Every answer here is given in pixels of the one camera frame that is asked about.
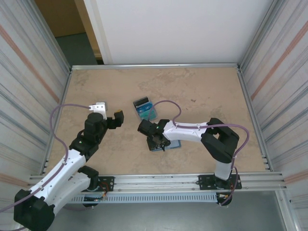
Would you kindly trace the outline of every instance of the beige tabletop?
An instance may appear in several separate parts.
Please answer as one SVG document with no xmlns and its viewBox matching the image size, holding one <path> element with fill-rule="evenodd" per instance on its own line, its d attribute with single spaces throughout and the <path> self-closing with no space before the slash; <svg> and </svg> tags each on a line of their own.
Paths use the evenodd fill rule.
<svg viewBox="0 0 308 231">
<path fill-rule="evenodd" d="M 166 152 L 150 152 L 146 137 L 137 132 L 140 119 L 132 102 L 148 96 L 152 102 L 172 100 L 182 108 L 177 119 L 201 123 L 216 117 L 224 123 L 240 124 L 250 131 L 250 140 L 238 154 L 239 171 L 264 171 L 257 139 L 235 68 L 172 68 L 125 70 L 75 70 L 65 103 L 81 105 L 107 101 L 107 116 L 122 109 L 124 124 L 108 130 L 98 151 L 86 163 L 100 174 L 167 174 L 214 172 L 215 160 L 200 143 L 182 141 L 182 147 Z M 162 103 L 156 108 L 159 119 L 172 119 L 176 106 Z M 87 109 L 65 107 L 57 136 L 67 145 L 83 129 Z M 239 145 L 246 138 L 239 134 Z M 54 142 L 47 172 L 63 157 L 64 148 Z"/>
</svg>

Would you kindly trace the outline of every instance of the black bracket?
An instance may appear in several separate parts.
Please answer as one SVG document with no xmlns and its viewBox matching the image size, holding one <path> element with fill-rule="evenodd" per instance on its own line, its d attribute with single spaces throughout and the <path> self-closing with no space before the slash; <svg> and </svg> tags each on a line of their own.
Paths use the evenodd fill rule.
<svg viewBox="0 0 308 231">
<path fill-rule="evenodd" d="M 158 124 L 152 123 L 148 120 L 143 119 L 138 127 L 138 132 L 147 136 L 147 143 L 149 150 L 162 149 L 165 151 L 165 147 L 171 144 L 164 135 L 164 127 L 170 120 L 161 119 Z"/>
<path fill-rule="evenodd" d="M 115 185 L 115 177 L 98 177 L 98 186 L 94 190 L 90 190 L 89 188 L 84 190 L 83 192 L 112 192 L 114 190 Z M 84 197 L 84 201 L 93 201 L 93 204 L 83 204 L 84 207 L 92 207 L 98 205 L 95 201 L 100 200 L 101 198 L 94 197 Z"/>
<path fill-rule="evenodd" d="M 21 189 L 15 195 L 15 202 L 29 196 L 31 191 Z M 54 205 L 44 202 L 45 198 L 31 196 L 14 207 L 14 221 L 32 231 L 45 231 L 54 220 Z"/>
<path fill-rule="evenodd" d="M 199 185 L 200 190 L 232 190 L 235 185 L 236 174 L 231 174 L 230 178 L 225 181 L 225 184 L 221 184 L 222 181 L 218 183 L 217 177 L 215 175 L 200 175 L 198 176 L 198 181 L 196 184 Z M 240 176 L 238 176 L 237 184 L 235 189 L 242 189 L 242 181 Z"/>
<path fill-rule="evenodd" d="M 217 202 L 216 202 L 216 204 L 221 204 L 221 203 L 223 203 L 227 198 L 225 197 L 225 196 L 230 196 L 231 195 L 231 192 L 223 192 L 223 193 L 216 193 L 216 196 L 217 196 Z M 227 206 L 227 205 L 229 205 L 230 203 L 231 203 L 231 201 L 232 201 L 232 197 L 228 200 L 228 201 L 226 201 L 222 206 Z"/>
<path fill-rule="evenodd" d="M 103 119 L 103 115 L 93 112 L 88 115 L 85 121 L 85 129 L 80 131 L 69 146 L 69 149 L 75 149 L 84 155 L 88 161 L 92 155 L 98 150 L 99 144 L 102 142 L 108 129 L 116 129 L 124 122 L 124 114 L 122 110 L 114 113 L 115 118 L 107 117 Z"/>
<path fill-rule="evenodd" d="M 115 177 L 98 177 L 97 187 L 93 190 L 86 189 L 83 192 L 112 192 L 114 190 L 114 185 Z"/>
<path fill-rule="evenodd" d="M 223 124 L 217 118 L 211 118 L 207 125 Z M 238 141 L 239 135 L 229 127 L 208 128 L 201 135 L 201 143 L 205 146 L 212 157 L 222 163 L 231 163 Z"/>
</svg>

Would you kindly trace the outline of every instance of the cable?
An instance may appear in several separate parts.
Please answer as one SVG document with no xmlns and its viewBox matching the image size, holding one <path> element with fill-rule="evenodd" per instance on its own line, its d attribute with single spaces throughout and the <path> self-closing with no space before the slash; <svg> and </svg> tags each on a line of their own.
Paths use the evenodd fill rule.
<svg viewBox="0 0 308 231">
<path fill-rule="evenodd" d="M 107 191 L 105 191 L 104 187 L 103 187 L 101 184 L 106 185 L 106 190 L 107 190 Z M 107 192 L 109 192 L 109 186 L 108 186 L 108 184 L 107 184 L 106 182 L 100 182 L 100 187 L 103 189 L 104 194 L 105 194 L 105 196 L 106 196 L 106 195 L 107 195 Z"/>
<path fill-rule="evenodd" d="M 56 134 L 54 133 L 54 128 L 52 127 L 52 116 L 53 116 L 54 112 L 55 112 L 56 110 L 58 110 L 59 108 L 65 107 L 65 106 L 75 106 L 75 107 L 81 107 L 81 108 L 87 108 L 87 109 L 89 109 L 89 107 L 88 107 L 88 106 L 79 105 L 79 104 L 74 104 L 74 103 L 67 103 L 67 104 L 58 105 L 58 106 L 56 106 L 56 107 L 51 111 L 51 114 L 50 114 L 50 116 L 49 116 L 49 127 L 50 127 L 50 130 L 51 130 L 51 132 L 52 132 L 53 137 L 54 137 L 57 141 L 59 141 L 59 142 L 64 146 L 64 148 L 65 148 L 65 157 L 64 157 L 64 161 L 66 162 L 66 161 L 67 161 L 67 158 L 68 158 L 68 148 L 67 148 L 66 144 L 64 143 L 64 141 L 61 140 L 60 138 L 58 138 L 58 137 L 56 136 Z M 65 166 L 65 163 L 63 163 L 63 164 L 58 168 L 58 170 L 57 170 L 57 171 L 56 171 L 45 183 L 42 184 L 42 188 L 38 188 L 38 189 L 36 189 L 34 192 L 32 192 L 31 194 L 29 194 L 28 196 L 24 197 L 23 199 L 21 199 L 21 200 L 15 202 L 15 203 L 13 203 L 13 204 L 11 204 L 11 205 L 6 206 L 5 208 L 0 209 L 0 213 L 6 211 L 6 210 L 8 210 L 8 209 L 10 209 L 10 208 L 12 208 L 12 207 L 14 207 L 14 206 L 16 206 L 16 205 L 19 205 L 19 204 L 22 203 L 23 201 L 29 199 L 29 198 L 30 198 L 31 196 L 33 196 L 34 194 L 38 193 L 38 192 L 39 192 L 40 190 L 42 190 L 53 178 L 55 178 L 55 177 L 59 174 L 59 172 L 61 171 L 61 169 L 62 169 L 64 166 Z"/>
<path fill-rule="evenodd" d="M 235 169 L 235 172 L 236 172 L 234 187 L 233 187 L 233 189 L 231 190 L 231 193 L 230 193 L 230 195 L 227 197 L 227 199 L 224 200 L 222 203 L 219 203 L 220 206 L 224 205 L 228 200 L 230 200 L 230 199 L 232 198 L 233 194 L 234 194 L 234 191 L 235 191 L 235 188 L 236 188 L 236 185 L 237 185 L 237 180 L 238 180 L 238 178 L 239 178 L 239 173 L 238 173 L 238 171 L 237 171 L 236 166 L 234 166 L 234 169 Z"/>
<path fill-rule="evenodd" d="M 150 115 L 151 115 L 151 112 L 152 110 L 154 109 L 154 107 L 156 105 L 158 105 L 159 103 L 164 103 L 164 102 L 168 102 L 168 103 L 172 103 L 174 105 L 176 105 L 179 109 L 179 113 L 173 117 L 172 119 L 172 123 L 174 126 L 178 127 L 178 128 L 187 128 L 187 129 L 205 129 L 205 128 L 218 128 L 218 127 L 236 127 L 236 128 L 241 128 L 243 129 L 245 132 L 246 132 L 246 140 L 244 141 L 244 143 L 235 151 L 235 153 L 233 154 L 233 157 L 232 157 L 232 164 L 231 164 L 231 169 L 235 168 L 235 171 L 236 171 L 236 182 L 235 182 L 235 186 L 233 188 L 233 190 L 231 191 L 231 194 L 230 196 L 223 202 L 221 203 L 220 205 L 223 205 L 225 204 L 233 195 L 234 193 L 234 190 L 235 190 L 235 187 L 236 187 L 236 184 L 237 184 L 237 179 L 238 179 L 238 171 L 237 171 L 237 168 L 234 166 L 234 161 L 235 161 L 235 157 L 236 155 L 244 148 L 244 146 L 248 143 L 248 140 L 249 140 L 249 131 L 247 128 L 245 128 L 244 126 L 241 126 L 241 125 L 237 125 L 237 124 L 213 124 L 213 125 L 205 125 L 205 126 L 200 126 L 200 127 L 194 127 L 194 126 L 182 126 L 182 125 L 178 125 L 176 122 L 175 122 L 175 119 L 178 118 L 181 113 L 182 113 L 182 109 L 181 107 L 174 101 L 171 101 L 171 100 L 161 100 L 161 101 L 158 101 L 157 103 L 153 104 L 153 106 L 151 107 L 150 109 L 150 112 L 149 112 L 149 117 L 148 117 L 148 120 L 150 120 Z"/>
</svg>

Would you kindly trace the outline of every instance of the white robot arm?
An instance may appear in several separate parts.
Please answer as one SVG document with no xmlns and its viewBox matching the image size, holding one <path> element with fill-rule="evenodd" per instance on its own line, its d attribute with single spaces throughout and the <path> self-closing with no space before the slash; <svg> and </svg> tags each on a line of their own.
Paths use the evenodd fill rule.
<svg viewBox="0 0 308 231">
<path fill-rule="evenodd" d="M 202 128 L 206 125 L 223 124 L 219 119 L 211 118 L 201 124 L 176 123 L 162 119 L 156 123 L 143 120 L 138 131 L 147 136 L 150 150 L 170 145 L 170 141 L 183 140 L 202 143 L 216 159 L 215 177 L 227 181 L 231 174 L 232 157 L 237 147 L 239 136 L 229 127 Z"/>
<path fill-rule="evenodd" d="M 84 130 L 78 133 L 69 146 L 67 158 L 64 156 L 47 176 L 30 190 L 21 189 L 16 194 L 15 202 L 18 202 L 36 192 L 15 205 L 16 222 L 32 231 L 45 231 L 52 224 L 55 215 L 72 197 L 85 189 L 97 188 L 98 171 L 84 165 L 98 150 L 106 131 L 122 125 L 124 115 L 122 111 L 117 111 L 114 113 L 114 119 L 107 117 L 104 103 L 96 103 L 90 106 L 90 110 L 94 112 L 88 115 Z"/>
</svg>

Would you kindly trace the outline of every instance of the corrugated metal wall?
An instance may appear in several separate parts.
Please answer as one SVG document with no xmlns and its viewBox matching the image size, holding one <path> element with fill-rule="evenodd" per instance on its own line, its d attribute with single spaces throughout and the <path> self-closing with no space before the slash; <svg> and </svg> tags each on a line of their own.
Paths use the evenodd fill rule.
<svg viewBox="0 0 308 231">
<path fill-rule="evenodd" d="M 308 230 L 308 1 L 285 1 L 249 62 L 244 80 L 274 170 L 282 171 Z"/>
<path fill-rule="evenodd" d="M 0 2 L 0 208 L 39 174 L 69 67 L 32 1 Z M 9 228 L 12 211 L 0 214 Z"/>
</svg>

